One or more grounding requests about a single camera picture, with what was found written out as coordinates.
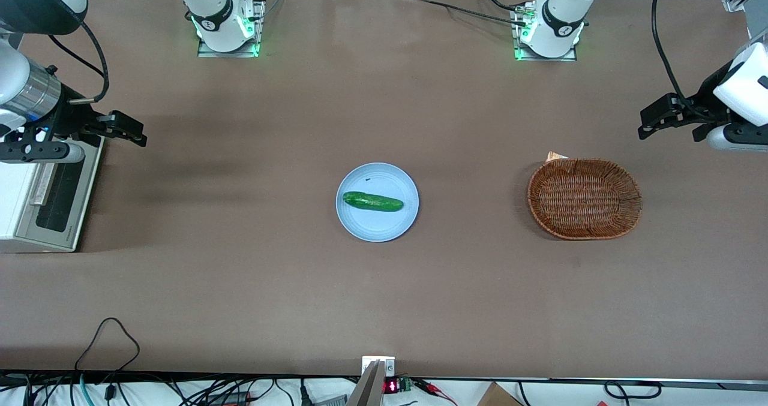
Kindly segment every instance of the wicker basket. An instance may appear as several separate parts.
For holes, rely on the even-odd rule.
[[[637,183],[616,163],[561,158],[530,177],[527,200],[536,222],[562,239],[612,239],[640,220]]]

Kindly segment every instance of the white floor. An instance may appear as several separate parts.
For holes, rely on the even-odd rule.
[[[287,390],[293,399],[294,406],[300,406],[298,379],[280,379],[280,387]],[[458,406],[476,406],[485,393],[489,382],[480,381],[431,381],[445,394],[451,396]],[[253,385],[250,392],[253,396],[261,395],[269,387],[271,381],[261,380]],[[186,395],[205,389],[209,383],[184,382],[179,384]],[[307,379],[307,392],[310,399],[318,403],[340,395],[351,395],[355,385],[345,379],[324,378]],[[515,382],[502,382],[502,387],[523,404]],[[175,392],[159,382],[138,382],[122,384],[130,406],[179,406],[181,399]],[[106,385],[87,385],[88,393],[94,406],[105,406],[104,389]],[[552,384],[527,382],[524,384],[530,406],[596,406],[604,401],[608,406],[625,406],[625,403],[607,396],[602,385],[595,384]],[[648,395],[655,389],[648,387],[626,387],[629,395]],[[80,389],[74,387],[74,405],[87,406]],[[24,389],[8,390],[0,393],[2,406],[22,406]],[[42,404],[44,392],[38,395],[35,404]],[[451,406],[446,400],[426,395],[420,390],[403,392],[395,395],[385,395],[383,406],[401,406],[411,401],[417,401],[415,406]],[[112,401],[113,406],[124,406],[120,397]],[[263,398],[251,403],[257,406],[291,406],[288,396],[278,389],[272,389]],[[663,389],[661,395],[652,400],[631,400],[631,406],[766,406],[768,392],[749,392],[748,390],[713,390],[713,389]],[[69,386],[60,387],[50,396],[50,406],[71,406]]]

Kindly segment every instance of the plate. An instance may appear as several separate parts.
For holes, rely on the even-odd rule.
[[[403,201],[396,212],[357,209],[344,202],[347,192],[363,192]],[[419,191],[403,169],[389,163],[368,163],[351,171],[337,192],[338,220],[350,234],[369,242],[386,242],[405,233],[419,212]]]

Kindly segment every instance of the mounting plate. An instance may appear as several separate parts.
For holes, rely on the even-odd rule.
[[[532,7],[532,2],[527,2],[526,7]],[[537,53],[533,52],[533,50],[530,48],[530,46],[526,45],[525,43],[522,43],[520,41],[520,37],[522,36],[522,32],[526,31],[530,27],[530,21],[527,19],[530,19],[531,15],[526,15],[526,17],[522,17],[519,13],[515,12],[514,10],[509,11],[510,19],[513,21],[522,21],[529,25],[527,26],[518,26],[515,24],[511,24],[512,26],[512,45],[515,46],[515,59],[518,61],[565,61],[565,62],[571,62],[576,61],[576,48],[575,46],[571,47],[571,50],[568,51],[564,56],[559,56],[557,58],[547,58],[545,56],[538,55]]]
[[[387,378],[395,375],[395,357],[382,357],[378,355],[367,355],[362,357],[362,370],[360,370],[360,374],[365,373],[368,365],[370,365],[374,360],[383,360],[386,363]]]
[[[253,37],[243,43],[241,47],[232,52],[216,52],[208,47],[200,39],[200,43],[197,45],[197,56],[202,57],[217,57],[217,58],[253,58],[259,56],[259,50],[261,49],[261,31],[264,27],[264,12],[266,11],[266,1],[264,0],[247,0],[253,3],[252,12],[247,12],[245,17],[255,17],[257,20],[251,22],[247,19],[242,21],[242,27],[247,31],[253,31]]]

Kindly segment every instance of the green cucumber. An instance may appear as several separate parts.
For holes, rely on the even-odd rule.
[[[344,193],[344,202],[359,209],[372,209],[373,211],[395,212],[403,208],[400,199],[387,198],[386,196],[368,195],[363,192]]]

